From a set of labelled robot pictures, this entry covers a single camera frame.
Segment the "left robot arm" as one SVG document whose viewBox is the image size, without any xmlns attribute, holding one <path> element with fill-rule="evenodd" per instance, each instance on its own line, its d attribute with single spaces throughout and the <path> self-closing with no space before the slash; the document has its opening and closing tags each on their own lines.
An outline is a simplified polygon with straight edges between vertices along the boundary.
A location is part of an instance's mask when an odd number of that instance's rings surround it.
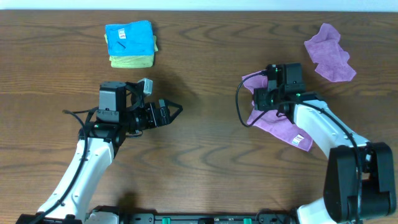
<svg viewBox="0 0 398 224">
<path fill-rule="evenodd" d="M 170 124 L 182 105 L 161 99 L 146 103 L 153 82 L 104 82 L 99 105 L 86 111 L 73 159 L 57 188 L 34 215 L 22 214 L 18 223 L 123 223 L 128 221 L 114 207 L 88 211 L 91 198 L 105 170 L 127 138 L 139 138 L 147 129 Z"/>
</svg>

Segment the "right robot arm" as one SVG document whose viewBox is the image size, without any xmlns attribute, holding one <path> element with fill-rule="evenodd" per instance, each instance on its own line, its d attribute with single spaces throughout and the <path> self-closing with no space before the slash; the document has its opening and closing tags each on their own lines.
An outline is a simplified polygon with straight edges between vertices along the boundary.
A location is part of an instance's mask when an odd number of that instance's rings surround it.
<svg viewBox="0 0 398 224">
<path fill-rule="evenodd" d="M 391 148 L 347 127 L 315 92 L 256 88 L 254 107 L 277 110 L 304 130 L 328 159 L 322 198 L 300 206 L 296 223 L 361 223 L 397 208 Z"/>
</svg>

